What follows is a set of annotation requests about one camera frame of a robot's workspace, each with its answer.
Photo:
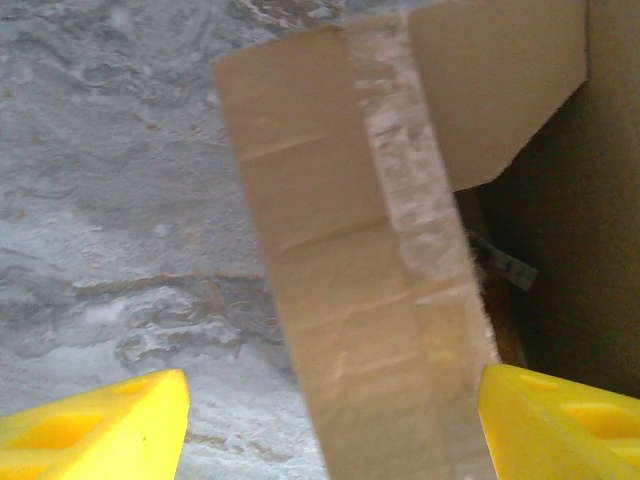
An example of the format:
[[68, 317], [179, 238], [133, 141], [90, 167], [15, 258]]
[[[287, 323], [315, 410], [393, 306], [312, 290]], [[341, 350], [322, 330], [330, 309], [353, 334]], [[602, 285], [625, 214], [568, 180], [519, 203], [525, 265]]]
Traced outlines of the brown cardboard express box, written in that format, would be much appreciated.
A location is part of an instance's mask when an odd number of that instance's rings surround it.
[[498, 480], [468, 231], [538, 270], [519, 368], [640, 400], [640, 0], [438, 0], [213, 72], [330, 480]]

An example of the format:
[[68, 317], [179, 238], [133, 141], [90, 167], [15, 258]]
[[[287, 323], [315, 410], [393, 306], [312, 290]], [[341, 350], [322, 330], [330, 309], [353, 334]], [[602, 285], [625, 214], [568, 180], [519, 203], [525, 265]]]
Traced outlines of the marble patterned table cover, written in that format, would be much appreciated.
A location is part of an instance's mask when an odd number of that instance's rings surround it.
[[211, 62], [430, 0], [0, 0], [0, 415], [179, 368], [176, 480], [328, 480]]

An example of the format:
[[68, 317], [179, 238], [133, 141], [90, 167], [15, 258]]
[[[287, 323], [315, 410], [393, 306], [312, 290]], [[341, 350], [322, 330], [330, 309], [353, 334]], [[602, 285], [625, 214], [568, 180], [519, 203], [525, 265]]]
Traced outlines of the white label inside box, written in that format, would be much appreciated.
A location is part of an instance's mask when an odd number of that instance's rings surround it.
[[538, 270], [496, 248], [479, 234], [468, 231], [468, 241], [474, 256], [481, 285], [484, 309], [491, 322], [500, 361], [525, 367], [526, 360], [518, 333], [511, 299], [511, 290], [531, 289]]

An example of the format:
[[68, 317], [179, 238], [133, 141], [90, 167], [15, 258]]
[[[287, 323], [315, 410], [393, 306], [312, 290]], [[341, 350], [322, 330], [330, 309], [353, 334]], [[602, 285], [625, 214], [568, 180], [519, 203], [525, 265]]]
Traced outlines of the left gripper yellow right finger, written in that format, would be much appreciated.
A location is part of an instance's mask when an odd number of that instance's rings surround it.
[[640, 480], [640, 400], [505, 364], [478, 399], [498, 480]]

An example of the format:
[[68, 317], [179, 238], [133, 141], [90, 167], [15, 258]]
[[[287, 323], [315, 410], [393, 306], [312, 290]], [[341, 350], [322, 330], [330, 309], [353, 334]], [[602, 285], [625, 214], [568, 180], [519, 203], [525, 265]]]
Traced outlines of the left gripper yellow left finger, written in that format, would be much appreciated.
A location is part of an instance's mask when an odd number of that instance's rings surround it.
[[175, 480], [188, 412], [169, 369], [0, 417], [0, 480]]

